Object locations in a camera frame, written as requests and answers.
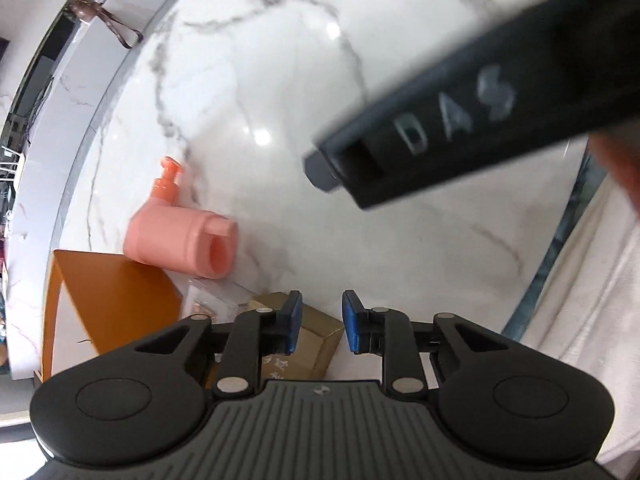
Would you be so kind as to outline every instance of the pink plastic part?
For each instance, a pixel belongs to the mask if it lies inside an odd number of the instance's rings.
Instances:
[[[236,259],[238,224],[211,211],[175,206],[174,179],[182,167],[169,157],[162,166],[164,173],[155,180],[151,197],[129,222],[125,255],[193,276],[224,278]]]

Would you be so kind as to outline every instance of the white wall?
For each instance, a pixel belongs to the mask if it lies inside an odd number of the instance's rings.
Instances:
[[[42,38],[66,0],[0,0],[0,37],[11,41],[0,60],[0,130]]]

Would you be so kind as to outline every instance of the pink pump nozzle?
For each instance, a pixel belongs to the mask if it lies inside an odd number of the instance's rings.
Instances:
[[[170,156],[164,156],[160,161],[160,165],[164,168],[164,171],[160,178],[154,180],[151,196],[173,205],[180,192],[180,187],[175,183],[175,179],[182,173],[182,166]]]

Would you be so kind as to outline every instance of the clear plastic bag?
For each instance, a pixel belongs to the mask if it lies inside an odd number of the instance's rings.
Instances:
[[[180,317],[206,314],[215,324],[231,323],[246,310],[253,293],[229,280],[191,278],[182,299]]]

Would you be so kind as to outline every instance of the black handheld device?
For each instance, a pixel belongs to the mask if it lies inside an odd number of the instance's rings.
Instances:
[[[341,124],[305,173],[367,208],[638,116],[640,0],[548,0]]]
[[[347,290],[350,349],[382,356],[382,382],[263,384],[261,358],[295,350],[301,305],[293,291],[232,324],[191,316],[53,376],[31,402],[50,455],[32,479],[612,478],[594,462],[613,421],[606,389],[447,312],[411,322]]]

